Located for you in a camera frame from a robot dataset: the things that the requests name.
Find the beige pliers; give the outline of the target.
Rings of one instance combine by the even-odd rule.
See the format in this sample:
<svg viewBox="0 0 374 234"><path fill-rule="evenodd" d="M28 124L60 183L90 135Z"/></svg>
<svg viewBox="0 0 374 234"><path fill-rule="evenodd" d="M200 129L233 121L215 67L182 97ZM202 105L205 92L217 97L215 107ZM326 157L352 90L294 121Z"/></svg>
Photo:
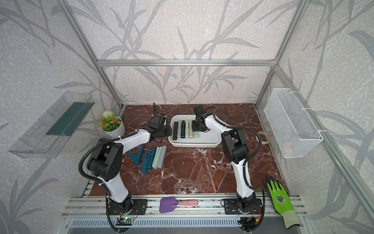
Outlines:
<svg viewBox="0 0 374 234"><path fill-rule="evenodd" d="M189 138L193 138L192 121L189 121Z"/></svg>

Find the mint green pliers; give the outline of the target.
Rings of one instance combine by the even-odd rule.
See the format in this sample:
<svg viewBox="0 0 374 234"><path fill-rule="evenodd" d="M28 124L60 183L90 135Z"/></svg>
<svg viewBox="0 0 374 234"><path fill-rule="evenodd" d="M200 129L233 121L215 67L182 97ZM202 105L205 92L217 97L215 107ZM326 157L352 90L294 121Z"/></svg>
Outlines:
<svg viewBox="0 0 374 234"><path fill-rule="evenodd" d="M185 121L185 138L190 138L190 121Z"/></svg>

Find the grey black pliers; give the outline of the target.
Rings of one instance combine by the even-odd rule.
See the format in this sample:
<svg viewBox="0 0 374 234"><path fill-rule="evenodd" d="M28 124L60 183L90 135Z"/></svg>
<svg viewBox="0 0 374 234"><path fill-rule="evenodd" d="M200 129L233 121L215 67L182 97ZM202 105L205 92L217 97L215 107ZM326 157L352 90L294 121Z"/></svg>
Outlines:
<svg viewBox="0 0 374 234"><path fill-rule="evenodd" d="M186 138L186 122L181 122L181 138Z"/></svg>

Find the white rectangular storage tray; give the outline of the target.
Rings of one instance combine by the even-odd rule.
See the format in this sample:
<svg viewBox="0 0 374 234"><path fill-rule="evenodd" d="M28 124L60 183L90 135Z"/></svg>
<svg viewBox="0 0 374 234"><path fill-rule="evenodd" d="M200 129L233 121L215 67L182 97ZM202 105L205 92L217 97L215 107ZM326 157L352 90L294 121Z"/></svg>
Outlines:
<svg viewBox="0 0 374 234"><path fill-rule="evenodd" d="M195 120L195 115L175 115L172 117L170 125L172 128L172 131L174 131L174 123L178 123L178 131L180 132L180 124L182 121L194 121ZM216 133L212 130L209 132L199 132L198 133L199 137L195 138L195 134L192 133L192 138L187 137L186 138L180 138L181 133L177 134L177 140L173 139L173 134L168 137L169 142L174 146L174 147L193 147L193 148L215 148L221 143L221 134Z"/></svg>

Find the dark teal pliers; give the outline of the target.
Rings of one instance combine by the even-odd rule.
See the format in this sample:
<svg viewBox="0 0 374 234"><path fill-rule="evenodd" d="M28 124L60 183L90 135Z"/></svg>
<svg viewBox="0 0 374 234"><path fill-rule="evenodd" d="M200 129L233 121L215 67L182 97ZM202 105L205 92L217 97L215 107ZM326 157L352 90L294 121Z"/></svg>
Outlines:
<svg viewBox="0 0 374 234"><path fill-rule="evenodd" d="M150 160L150 156L151 156L150 151L146 151L144 159L143 159L142 167L141 167L141 173L143 175L145 175L148 171L148 163L149 163L149 160Z"/></svg>
<svg viewBox="0 0 374 234"><path fill-rule="evenodd" d="M144 151L144 144L140 146L139 152L137 154L132 153L130 150L127 152L127 154L130 156L130 158L133 160L135 165L140 165L141 158Z"/></svg>

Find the light green pliers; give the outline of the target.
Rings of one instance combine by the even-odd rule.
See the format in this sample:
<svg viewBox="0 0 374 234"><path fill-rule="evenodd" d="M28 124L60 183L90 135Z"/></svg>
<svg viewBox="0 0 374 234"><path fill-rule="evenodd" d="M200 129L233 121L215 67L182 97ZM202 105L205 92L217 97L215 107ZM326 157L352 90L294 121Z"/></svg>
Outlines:
<svg viewBox="0 0 374 234"><path fill-rule="evenodd" d="M158 168L158 161L159 161L159 158L160 158L161 151L162 151L162 147L157 147L156 152L155 152L155 156L154 156L154 159L153 159L153 163L152 163L152 168L153 169Z"/></svg>

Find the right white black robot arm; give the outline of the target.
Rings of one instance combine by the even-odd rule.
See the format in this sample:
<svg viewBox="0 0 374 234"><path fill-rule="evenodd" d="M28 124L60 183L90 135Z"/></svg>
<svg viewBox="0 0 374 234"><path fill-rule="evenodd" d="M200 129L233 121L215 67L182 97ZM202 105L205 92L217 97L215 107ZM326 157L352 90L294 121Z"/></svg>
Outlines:
<svg viewBox="0 0 374 234"><path fill-rule="evenodd" d="M223 152L232 164L236 179L236 194L238 208L246 213L257 201L255 188L250 183L248 161L256 156L261 147L262 140L258 132L240 126L232 126L221 121L215 112L208 112L202 105L194 107L195 120L192 122L192 130L197 132L213 131L221 135ZM258 140L258 148L250 155L249 144L244 131L252 132Z"/></svg>

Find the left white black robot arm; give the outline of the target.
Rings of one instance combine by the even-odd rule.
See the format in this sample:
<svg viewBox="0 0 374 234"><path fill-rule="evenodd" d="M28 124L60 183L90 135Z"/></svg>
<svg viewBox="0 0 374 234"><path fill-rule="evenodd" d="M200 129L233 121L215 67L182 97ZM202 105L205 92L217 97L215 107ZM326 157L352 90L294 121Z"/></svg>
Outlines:
<svg viewBox="0 0 374 234"><path fill-rule="evenodd" d="M109 199L118 204L131 202L121 176L121 162L127 151L157 138L171 136L171 126L164 114L154 114L150 122L138 130L113 139L101 138L79 162L79 173L104 186Z"/></svg>

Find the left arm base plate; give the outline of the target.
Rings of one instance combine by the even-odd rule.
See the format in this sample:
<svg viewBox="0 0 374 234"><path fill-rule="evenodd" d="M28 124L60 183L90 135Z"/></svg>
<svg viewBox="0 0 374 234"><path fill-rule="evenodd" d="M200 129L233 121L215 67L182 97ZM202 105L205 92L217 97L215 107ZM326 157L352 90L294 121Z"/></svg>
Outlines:
<svg viewBox="0 0 374 234"><path fill-rule="evenodd" d="M106 214L109 215L144 215L147 208L147 199L126 200L123 203L117 203L111 199L108 200Z"/></svg>

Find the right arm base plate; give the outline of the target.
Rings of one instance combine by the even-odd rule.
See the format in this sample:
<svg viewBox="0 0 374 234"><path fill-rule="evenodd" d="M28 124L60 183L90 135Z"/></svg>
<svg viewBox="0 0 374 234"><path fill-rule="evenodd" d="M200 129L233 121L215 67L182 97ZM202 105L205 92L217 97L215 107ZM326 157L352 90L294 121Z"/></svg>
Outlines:
<svg viewBox="0 0 374 234"><path fill-rule="evenodd" d="M223 199L226 215L262 215L262 200L255 197L247 199Z"/></svg>

